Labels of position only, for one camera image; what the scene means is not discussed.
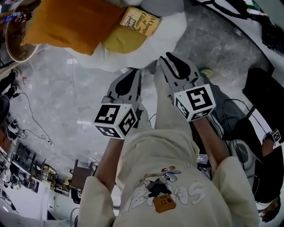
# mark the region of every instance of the brown bag graphic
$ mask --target brown bag graphic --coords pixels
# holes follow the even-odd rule
[[[177,204],[173,201],[170,195],[162,195],[155,197],[153,203],[158,213],[174,209],[177,206]]]

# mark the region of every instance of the marble floor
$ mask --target marble floor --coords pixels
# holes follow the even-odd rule
[[[231,98],[251,103],[242,94],[247,70],[267,62],[254,44],[235,34],[233,26],[201,6],[185,2],[188,28],[177,44],[175,52],[194,61],[198,67],[209,67],[210,78]],[[122,73],[99,69],[85,69],[62,48],[48,46],[25,64],[18,78],[21,90],[30,100],[34,118],[49,135],[52,145],[28,132],[21,142],[37,152],[59,174],[69,175],[75,160],[88,162],[100,159],[108,142],[90,124],[108,87]],[[151,117],[156,113],[156,91],[151,70],[145,75],[142,101]],[[11,100],[11,115],[22,129],[29,129],[39,137],[42,129],[33,121],[28,100],[21,94]]]

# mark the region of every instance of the black pants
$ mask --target black pants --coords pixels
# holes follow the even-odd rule
[[[15,78],[16,78],[16,73],[12,72],[9,74],[9,76],[3,78],[0,81],[0,93],[1,94],[11,83],[14,82]],[[9,99],[11,99],[14,93],[15,93],[15,88],[11,87],[4,95],[6,95]]]

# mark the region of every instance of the yellow book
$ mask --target yellow book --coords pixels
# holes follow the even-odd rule
[[[160,18],[130,6],[120,22],[120,25],[129,27],[146,36],[152,36],[160,22]]]

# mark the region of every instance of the mustard cushion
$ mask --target mustard cushion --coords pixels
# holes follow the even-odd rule
[[[147,36],[137,31],[117,25],[102,44],[111,52],[127,54],[141,47],[146,39]]]
[[[21,45],[48,43],[92,55],[125,11],[103,0],[42,0]]]

